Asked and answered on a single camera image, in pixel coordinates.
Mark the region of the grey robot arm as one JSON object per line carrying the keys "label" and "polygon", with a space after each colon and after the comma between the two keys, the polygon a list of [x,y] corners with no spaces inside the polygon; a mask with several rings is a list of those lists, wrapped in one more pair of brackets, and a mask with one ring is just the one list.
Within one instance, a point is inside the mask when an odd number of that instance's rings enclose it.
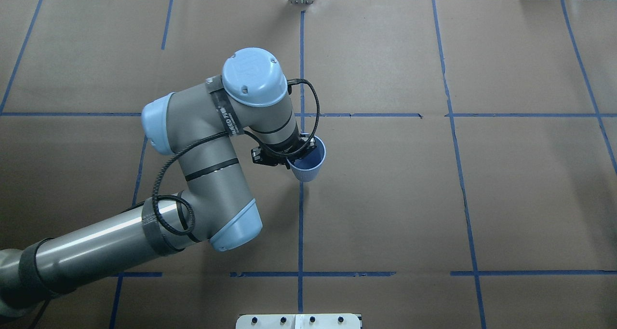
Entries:
{"label": "grey robot arm", "polygon": [[202,241],[227,251],[254,239],[262,222],[230,139],[257,142],[254,164],[284,165],[300,182],[314,180],[326,152],[315,128],[305,134],[297,126],[290,93],[300,84],[318,98],[306,79],[286,78],[273,54],[243,48],[221,74],[148,103],[145,136],[170,156],[150,197],[64,236],[2,250],[1,322]]}

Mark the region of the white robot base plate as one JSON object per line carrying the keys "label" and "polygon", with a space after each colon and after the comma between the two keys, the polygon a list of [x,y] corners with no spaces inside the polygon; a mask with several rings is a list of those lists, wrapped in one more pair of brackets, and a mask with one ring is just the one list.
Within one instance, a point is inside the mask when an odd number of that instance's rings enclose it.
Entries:
{"label": "white robot base plate", "polygon": [[245,314],[238,317],[236,329],[363,329],[360,314]]}

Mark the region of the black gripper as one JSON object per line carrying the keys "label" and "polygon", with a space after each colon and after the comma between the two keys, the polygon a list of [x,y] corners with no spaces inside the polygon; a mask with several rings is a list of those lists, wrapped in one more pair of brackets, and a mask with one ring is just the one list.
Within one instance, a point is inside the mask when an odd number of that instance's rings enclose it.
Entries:
{"label": "black gripper", "polygon": [[255,135],[251,135],[250,138],[258,144],[251,149],[253,163],[257,165],[284,165],[289,168],[296,161],[308,157],[317,148],[315,135],[292,135],[279,144],[267,144]]}

